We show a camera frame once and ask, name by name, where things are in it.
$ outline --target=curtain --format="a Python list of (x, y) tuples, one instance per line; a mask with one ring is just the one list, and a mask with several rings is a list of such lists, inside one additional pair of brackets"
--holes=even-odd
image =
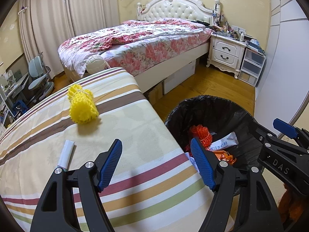
[(119, 25), (117, 0), (66, 0), (75, 36)]
[(30, 0), (34, 37), (43, 61), (50, 67), (50, 77), (63, 71), (58, 48), (74, 36), (68, 23), (64, 0)]
[(20, 10), (24, 7), (28, 7), (25, 12), (20, 13), (19, 25), (20, 25), (20, 36), (23, 43), (25, 57), (29, 63), (31, 59), (36, 57), (40, 52), (37, 47), (36, 40), (34, 38), (31, 12), (30, 12), (30, 0), (20, 0)]
[(114, 27), (120, 24), (118, 0), (103, 0), (106, 27)]
[(43, 52), (50, 77), (63, 71), (58, 48), (66, 40), (119, 25), (117, 0), (20, 0), (20, 33), (29, 62)]

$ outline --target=white ball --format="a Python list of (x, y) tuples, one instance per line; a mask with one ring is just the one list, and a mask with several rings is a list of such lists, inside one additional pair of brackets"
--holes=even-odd
[(109, 64), (100, 55), (92, 55), (86, 60), (86, 69), (90, 74), (95, 74), (109, 68)]

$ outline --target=trash can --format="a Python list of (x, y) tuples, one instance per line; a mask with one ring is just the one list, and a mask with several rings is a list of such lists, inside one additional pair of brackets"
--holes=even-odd
[(233, 167), (249, 170), (255, 166), (263, 170), (257, 162), (262, 144), (248, 129), (253, 120), (249, 112), (230, 100), (201, 95), (179, 103), (168, 115), (165, 125), (184, 151), (189, 144), (188, 131), (193, 125), (207, 127), (213, 142), (235, 132), (239, 144), (225, 149), (237, 159)]

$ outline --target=striped bedspread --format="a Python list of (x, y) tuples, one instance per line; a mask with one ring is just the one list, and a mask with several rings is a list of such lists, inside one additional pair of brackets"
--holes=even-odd
[[(67, 87), (21, 116), (0, 139), (0, 194), (30, 231), (40, 195), (66, 139), (75, 141), (69, 170), (94, 161), (114, 139), (123, 153), (100, 194), (115, 231), (198, 231), (213, 193), (140, 92), (133, 76), (112, 68), (78, 81), (93, 92), (100, 116), (85, 125), (69, 117)], [(78, 189), (81, 230), (89, 231)], [(232, 227), (230, 219), (227, 231)]]

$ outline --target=white paper tube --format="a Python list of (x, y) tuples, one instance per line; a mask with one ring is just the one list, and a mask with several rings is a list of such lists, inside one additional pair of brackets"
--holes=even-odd
[(73, 146), (74, 141), (68, 139), (65, 141), (57, 167), (61, 167), (65, 171), (68, 169)]

